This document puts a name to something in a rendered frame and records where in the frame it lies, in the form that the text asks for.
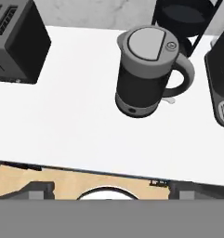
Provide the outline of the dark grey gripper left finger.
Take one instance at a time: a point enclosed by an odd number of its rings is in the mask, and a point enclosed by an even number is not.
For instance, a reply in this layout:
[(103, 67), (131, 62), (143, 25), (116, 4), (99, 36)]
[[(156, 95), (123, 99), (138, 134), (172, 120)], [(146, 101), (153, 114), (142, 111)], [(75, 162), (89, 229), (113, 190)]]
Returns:
[(0, 200), (54, 200), (54, 190), (53, 181), (31, 181), (18, 191), (1, 195)]

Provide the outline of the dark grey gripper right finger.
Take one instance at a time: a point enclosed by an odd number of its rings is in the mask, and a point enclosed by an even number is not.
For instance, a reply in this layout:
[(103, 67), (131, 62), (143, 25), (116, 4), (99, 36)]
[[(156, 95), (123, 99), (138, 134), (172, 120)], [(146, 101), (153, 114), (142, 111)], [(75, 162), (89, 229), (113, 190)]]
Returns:
[(218, 185), (172, 182), (169, 185), (169, 190), (169, 200), (224, 199), (224, 186)]

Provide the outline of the white round object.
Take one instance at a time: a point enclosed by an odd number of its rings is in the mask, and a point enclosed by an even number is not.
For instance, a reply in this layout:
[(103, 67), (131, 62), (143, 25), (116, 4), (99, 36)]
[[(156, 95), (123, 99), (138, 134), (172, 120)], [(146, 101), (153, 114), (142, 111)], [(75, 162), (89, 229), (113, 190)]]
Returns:
[(138, 197), (125, 189), (101, 186), (82, 192), (78, 200), (137, 200)]

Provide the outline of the black coffee machine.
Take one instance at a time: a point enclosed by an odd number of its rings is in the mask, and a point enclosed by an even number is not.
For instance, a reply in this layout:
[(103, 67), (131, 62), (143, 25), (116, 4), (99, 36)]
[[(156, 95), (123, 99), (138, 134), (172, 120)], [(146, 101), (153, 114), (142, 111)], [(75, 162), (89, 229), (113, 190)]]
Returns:
[(224, 127), (224, 31), (204, 56), (216, 121)]

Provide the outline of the grey and black electric kettle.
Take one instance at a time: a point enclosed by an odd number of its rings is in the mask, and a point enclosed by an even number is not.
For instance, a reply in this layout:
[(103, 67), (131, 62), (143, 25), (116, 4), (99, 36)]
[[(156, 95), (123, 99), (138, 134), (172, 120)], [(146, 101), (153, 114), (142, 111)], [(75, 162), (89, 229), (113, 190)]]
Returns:
[(151, 115), (161, 99), (188, 90), (194, 67), (179, 50), (178, 39), (167, 29), (144, 25), (117, 37), (121, 59), (115, 102), (135, 118)]

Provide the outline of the black toaster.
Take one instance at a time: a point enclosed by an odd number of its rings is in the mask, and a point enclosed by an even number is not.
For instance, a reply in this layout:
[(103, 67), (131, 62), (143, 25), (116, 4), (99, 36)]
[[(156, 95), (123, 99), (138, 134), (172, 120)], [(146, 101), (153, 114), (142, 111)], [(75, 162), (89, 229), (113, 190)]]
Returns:
[(50, 46), (34, 0), (0, 0), (0, 82), (36, 84)]

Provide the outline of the black bowl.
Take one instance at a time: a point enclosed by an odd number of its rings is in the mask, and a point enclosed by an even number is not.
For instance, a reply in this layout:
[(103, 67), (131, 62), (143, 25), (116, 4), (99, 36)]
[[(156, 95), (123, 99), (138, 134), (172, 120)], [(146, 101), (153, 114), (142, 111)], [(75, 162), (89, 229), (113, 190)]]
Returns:
[(161, 0), (157, 23), (179, 36), (193, 37), (206, 27), (215, 6), (211, 0)]

